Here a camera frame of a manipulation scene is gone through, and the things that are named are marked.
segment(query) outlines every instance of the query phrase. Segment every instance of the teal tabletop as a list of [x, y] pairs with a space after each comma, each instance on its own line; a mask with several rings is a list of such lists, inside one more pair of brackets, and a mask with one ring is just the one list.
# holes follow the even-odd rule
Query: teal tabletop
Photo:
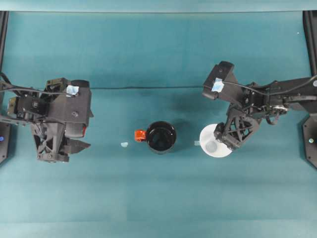
[[[52, 78], [89, 80], [95, 117], [91, 147], [69, 163], [38, 161], [30, 128], [13, 127], [0, 165], [0, 237], [316, 237], [305, 112], [263, 122], [226, 158], [195, 143], [226, 120], [228, 104], [201, 95], [222, 60], [242, 84], [310, 76], [302, 12], [11, 12], [3, 72], [39, 89]], [[157, 120], [177, 131], [165, 155], [134, 141]]]

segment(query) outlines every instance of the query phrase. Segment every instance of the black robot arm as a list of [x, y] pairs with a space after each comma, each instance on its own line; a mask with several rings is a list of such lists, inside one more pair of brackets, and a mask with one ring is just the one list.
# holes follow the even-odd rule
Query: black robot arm
[[238, 83], [233, 68], [229, 62], [220, 62], [204, 83], [205, 97], [230, 103], [226, 123], [219, 123], [214, 131], [216, 139], [235, 150], [259, 129], [263, 119], [275, 125], [290, 109], [307, 111], [310, 117], [303, 125], [306, 156], [317, 167], [317, 133], [313, 132], [317, 130], [317, 75], [245, 86]]
[[3, 73], [0, 77], [0, 102], [4, 92], [16, 94], [9, 100], [7, 115], [0, 114], [0, 128], [29, 124], [39, 160], [68, 162], [70, 154], [90, 146], [77, 140], [84, 137], [93, 116], [88, 81], [52, 79], [40, 91], [12, 85]]

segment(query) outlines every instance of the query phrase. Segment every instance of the mug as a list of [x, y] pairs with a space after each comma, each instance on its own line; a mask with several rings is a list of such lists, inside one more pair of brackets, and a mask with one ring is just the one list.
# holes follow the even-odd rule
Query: mug
[[157, 154], [165, 154], [175, 144], [176, 131], [171, 124], [165, 121], [156, 121], [147, 130], [136, 130], [134, 139], [138, 142], [146, 141], [150, 149]]

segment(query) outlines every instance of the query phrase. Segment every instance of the orange mug handle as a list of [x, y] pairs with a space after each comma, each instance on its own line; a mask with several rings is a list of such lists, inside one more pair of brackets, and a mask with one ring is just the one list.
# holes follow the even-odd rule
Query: orange mug handle
[[136, 130], [136, 131], [134, 131], [134, 139], [137, 142], [146, 141], [147, 140], [146, 132], [147, 132], [146, 130]]

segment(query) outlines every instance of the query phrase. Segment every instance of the white plate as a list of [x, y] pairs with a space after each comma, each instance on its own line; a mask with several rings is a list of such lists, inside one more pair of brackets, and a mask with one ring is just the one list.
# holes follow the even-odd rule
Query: white plate
[[213, 132], [217, 124], [211, 124], [206, 126], [199, 136], [199, 143], [203, 151], [209, 156], [221, 158], [226, 157], [231, 154], [232, 150], [229, 150], [228, 147], [217, 141]]

